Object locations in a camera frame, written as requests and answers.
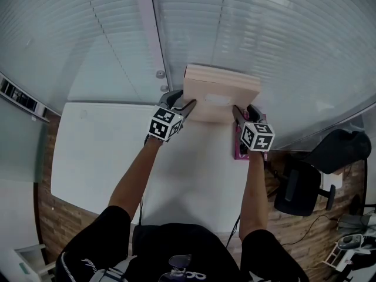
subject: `white table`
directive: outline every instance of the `white table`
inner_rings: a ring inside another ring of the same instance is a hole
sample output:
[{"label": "white table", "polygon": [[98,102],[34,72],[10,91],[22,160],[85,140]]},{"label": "white table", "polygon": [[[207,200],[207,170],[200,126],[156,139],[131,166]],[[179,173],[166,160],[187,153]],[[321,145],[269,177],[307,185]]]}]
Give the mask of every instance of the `white table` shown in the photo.
[{"label": "white table", "polygon": [[[53,155],[52,194],[101,213],[143,147],[151,110],[67,103]],[[187,121],[161,147],[145,191],[143,224],[199,223],[216,233],[232,230],[248,168],[247,161],[233,159],[233,129]]]},{"label": "white table", "polygon": [[41,250],[44,249],[46,246],[45,244],[37,244],[35,246],[24,247],[22,249],[14,250],[15,255],[17,256],[18,260],[16,263],[20,266],[24,273],[25,281],[27,282],[51,282],[51,279],[54,278],[55,275],[48,274],[48,271],[55,268],[56,262],[51,262],[50,264],[45,264],[44,261],[42,264],[38,262],[39,260],[35,257],[28,260],[25,256],[30,257],[30,254],[38,255],[41,253]]}]

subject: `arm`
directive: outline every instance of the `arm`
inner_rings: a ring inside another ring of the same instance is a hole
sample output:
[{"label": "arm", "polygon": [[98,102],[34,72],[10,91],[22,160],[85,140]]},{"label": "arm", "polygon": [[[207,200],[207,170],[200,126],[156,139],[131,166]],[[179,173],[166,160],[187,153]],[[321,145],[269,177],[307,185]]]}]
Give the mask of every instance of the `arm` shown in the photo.
[{"label": "arm", "polygon": [[131,221],[145,191],[160,146],[158,139],[150,137],[111,195],[108,205],[123,208]]},{"label": "arm", "polygon": [[243,241],[255,230],[266,230],[268,198],[265,187],[264,161],[260,152],[248,150],[249,168],[240,211],[239,237]]}]

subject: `black chair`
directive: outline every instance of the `black chair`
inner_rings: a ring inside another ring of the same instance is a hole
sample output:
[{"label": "black chair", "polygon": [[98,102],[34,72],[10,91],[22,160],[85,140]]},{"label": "black chair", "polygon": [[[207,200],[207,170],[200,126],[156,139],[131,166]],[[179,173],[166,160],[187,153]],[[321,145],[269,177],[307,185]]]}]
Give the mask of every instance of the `black chair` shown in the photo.
[{"label": "black chair", "polygon": [[330,174],[371,153],[371,142],[363,132],[348,133],[333,130],[310,153],[297,153],[286,157],[283,176],[273,172],[281,185],[277,190],[274,207],[284,213],[309,216],[318,195],[328,198],[326,210],[333,206],[335,187],[330,191],[320,189],[321,172]]},{"label": "black chair", "polygon": [[351,215],[357,215],[359,209],[364,209],[364,208],[374,208],[374,213],[376,213],[376,204],[362,204],[360,195],[356,194],[351,201],[350,204],[350,209],[349,209],[349,214]]}]

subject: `black shirt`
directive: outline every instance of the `black shirt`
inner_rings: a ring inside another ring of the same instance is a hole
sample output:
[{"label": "black shirt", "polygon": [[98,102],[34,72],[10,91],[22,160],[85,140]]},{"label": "black shirt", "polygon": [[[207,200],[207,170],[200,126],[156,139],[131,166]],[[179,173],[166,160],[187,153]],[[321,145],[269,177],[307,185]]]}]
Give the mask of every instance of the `black shirt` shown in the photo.
[{"label": "black shirt", "polygon": [[90,281],[94,275],[93,281],[103,282],[113,275],[128,282],[308,281],[266,230],[244,239],[240,270],[219,238],[202,226],[136,226],[133,255],[137,257],[127,255],[129,231],[127,212],[108,207],[65,247],[56,262],[57,281]]}]

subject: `wire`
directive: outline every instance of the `wire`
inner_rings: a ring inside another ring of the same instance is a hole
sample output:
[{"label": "wire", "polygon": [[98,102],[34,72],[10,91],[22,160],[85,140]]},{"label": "wire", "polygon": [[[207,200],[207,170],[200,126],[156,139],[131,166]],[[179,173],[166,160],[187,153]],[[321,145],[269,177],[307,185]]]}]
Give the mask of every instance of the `wire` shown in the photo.
[{"label": "wire", "polygon": [[[277,189],[274,189],[272,192],[270,192],[267,197],[269,198],[270,196],[272,196],[275,192],[276,192]],[[235,225],[233,227],[233,230],[231,231],[231,234],[230,234],[230,237],[229,237],[229,240],[227,241],[227,244],[226,244],[226,248],[229,246],[229,243],[230,243],[230,240],[231,238],[235,235],[236,233],[236,230],[237,230],[237,225],[239,224],[239,220],[240,220],[240,215],[239,217],[237,218],[236,222],[235,222]]]},{"label": "wire", "polygon": [[285,244],[282,244],[282,246],[288,246],[288,245],[290,246],[290,245],[297,244],[298,242],[302,241],[302,240],[305,238],[305,236],[307,236],[307,234],[309,233],[309,231],[311,230],[313,224],[314,224],[314,223],[315,223],[320,217],[326,217],[326,218],[328,218],[329,220],[334,220],[334,219],[330,219],[330,218],[327,217],[326,215],[319,215],[319,216],[317,216],[317,218],[313,221],[313,223],[311,223],[310,228],[308,229],[308,231],[304,234],[304,236],[303,236],[301,239],[299,239],[298,241],[295,241],[295,242],[293,242],[293,243],[285,243]]},{"label": "wire", "polygon": [[307,267],[307,268],[304,268],[303,270],[321,270],[323,268],[328,268],[327,266],[324,266],[324,267]]},{"label": "wire", "polygon": [[142,206],[143,206],[143,196],[141,197],[141,202],[140,202],[139,226],[141,226],[141,219],[142,219]]},{"label": "wire", "polygon": [[350,174],[351,172],[351,168],[353,167],[352,166],[353,164],[350,165],[350,169],[348,170],[347,174],[346,174],[346,177],[343,179],[343,181],[345,181],[347,178],[348,178],[348,175]]},{"label": "wire", "polygon": [[359,218],[359,222],[360,222],[360,224],[361,224],[361,227],[359,226],[358,223],[349,223],[349,222],[347,222],[347,221],[343,221],[343,220],[340,220],[340,219],[338,219],[337,222],[338,222],[338,223],[347,223],[347,224],[351,224],[351,225],[353,225],[353,226],[355,226],[355,227],[358,227],[359,229],[371,229],[371,230],[376,231],[376,229],[373,228],[373,227],[376,226],[376,225],[368,226],[368,225],[366,225],[366,224],[362,221],[362,218],[363,218],[364,216],[366,216],[366,215],[368,215],[368,214],[370,214],[370,213],[372,213],[372,212],[373,212],[373,211],[370,211],[370,212],[368,212],[368,213],[366,213],[366,214],[363,214],[363,215]]},{"label": "wire", "polygon": [[230,240],[231,238],[235,235],[236,233],[236,230],[237,230],[237,224],[239,223],[239,220],[240,220],[240,215],[239,217],[237,218],[236,222],[235,222],[235,225],[233,227],[233,230],[231,231],[231,234],[230,234],[230,237],[229,237],[229,240],[227,241],[227,244],[226,244],[226,248],[229,246],[229,243],[230,243]]},{"label": "wire", "polygon": [[[364,159],[363,160],[363,163],[364,163],[364,181],[363,181],[363,204],[365,204],[365,196],[367,194],[367,180],[368,180],[368,160],[367,159]],[[361,213],[364,212],[364,205],[362,206],[361,208]]]}]

